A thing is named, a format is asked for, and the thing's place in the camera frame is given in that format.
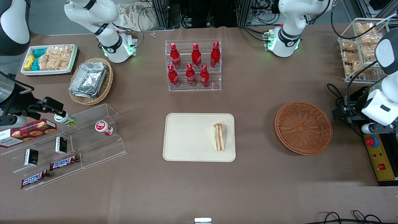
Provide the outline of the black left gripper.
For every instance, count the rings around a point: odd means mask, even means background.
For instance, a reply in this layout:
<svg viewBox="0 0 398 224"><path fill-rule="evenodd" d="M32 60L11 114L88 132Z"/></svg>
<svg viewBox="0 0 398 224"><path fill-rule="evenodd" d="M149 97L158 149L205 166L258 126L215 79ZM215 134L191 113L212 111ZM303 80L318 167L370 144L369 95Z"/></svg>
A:
<svg viewBox="0 0 398 224"><path fill-rule="evenodd" d="M367 121L367 117L361 112L364 107L363 100L352 100L349 102L350 107L355 112L352 112L348 106L339 106L332 110L334 120L347 120L348 123L364 123Z"/></svg>

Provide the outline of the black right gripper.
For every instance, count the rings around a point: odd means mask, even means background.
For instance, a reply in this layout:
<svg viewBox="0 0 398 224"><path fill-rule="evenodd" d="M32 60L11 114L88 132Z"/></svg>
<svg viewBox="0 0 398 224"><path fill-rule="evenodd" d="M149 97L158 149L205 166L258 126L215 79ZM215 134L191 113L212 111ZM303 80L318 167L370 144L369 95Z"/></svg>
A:
<svg viewBox="0 0 398 224"><path fill-rule="evenodd" d="M33 95L34 88L21 82L6 82L6 115L21 116L23 111L28 111L29 107L39 104L41 107L30 107L30 112L62 114L63 106L61 102L45 97L43 100L37 99Z"/></svg>

